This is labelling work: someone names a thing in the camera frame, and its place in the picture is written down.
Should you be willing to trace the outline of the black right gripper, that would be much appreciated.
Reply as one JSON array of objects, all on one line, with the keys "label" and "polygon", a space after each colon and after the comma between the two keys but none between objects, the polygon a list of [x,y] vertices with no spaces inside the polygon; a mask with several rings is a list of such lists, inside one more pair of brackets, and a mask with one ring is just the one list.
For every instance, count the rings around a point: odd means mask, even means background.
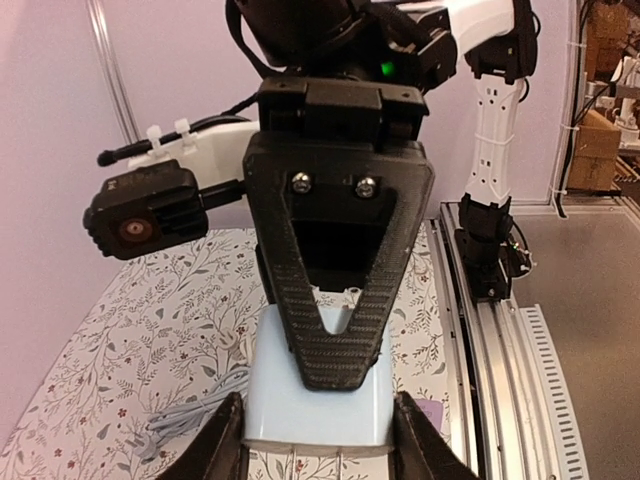
[{"label": "black right gripper", "polygon": [[253,135],[243,169],[270,298],[296,317],[312,305],[387,322],[434,179],[415,141],[422,94],[272,77],[257,103],[271,133]]}]

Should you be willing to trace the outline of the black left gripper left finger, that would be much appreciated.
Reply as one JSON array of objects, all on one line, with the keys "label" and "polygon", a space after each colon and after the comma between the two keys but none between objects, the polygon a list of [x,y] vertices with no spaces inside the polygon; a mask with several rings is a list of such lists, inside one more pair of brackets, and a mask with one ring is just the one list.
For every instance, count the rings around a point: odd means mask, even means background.
[{"label": "black left gripper left finger", "polygon": [[244,404],[229,393],[161,480],[241,480],[248,478],[249,449],[243,444]]}]

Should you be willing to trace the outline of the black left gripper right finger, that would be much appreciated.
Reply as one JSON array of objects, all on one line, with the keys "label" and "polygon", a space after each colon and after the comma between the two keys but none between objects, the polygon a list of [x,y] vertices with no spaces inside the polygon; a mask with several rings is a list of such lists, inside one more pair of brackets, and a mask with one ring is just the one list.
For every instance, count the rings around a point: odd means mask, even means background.
[{"label": "black left gripper right finger", "polygon": [[393,449],[388,456],[389,479],[478,479],[455,455],[406,391],[400,391],[394,397],[392,434]]}]

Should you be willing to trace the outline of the purple power strip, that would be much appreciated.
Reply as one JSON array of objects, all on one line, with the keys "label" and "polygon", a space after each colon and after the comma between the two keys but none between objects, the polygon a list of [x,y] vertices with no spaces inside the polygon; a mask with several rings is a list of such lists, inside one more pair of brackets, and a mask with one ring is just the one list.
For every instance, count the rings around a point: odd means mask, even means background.
[{"label": "purple power strip", "polygon": [[444,404],[441,401],[419,398],[416,400],[417,405],[431,422],[439,435],[442,435],[444,421]]}]

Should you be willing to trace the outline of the light blue plug adapter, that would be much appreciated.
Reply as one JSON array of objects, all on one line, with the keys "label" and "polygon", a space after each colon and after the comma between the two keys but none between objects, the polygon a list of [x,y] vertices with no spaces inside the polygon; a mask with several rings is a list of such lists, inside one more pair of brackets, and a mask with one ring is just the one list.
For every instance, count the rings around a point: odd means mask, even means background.
[{"label": "light blue plug adapter", "polygon": [[390,324],[354,310],[266,307],[244,401],[256,450],[373,457],[392,448]]}]

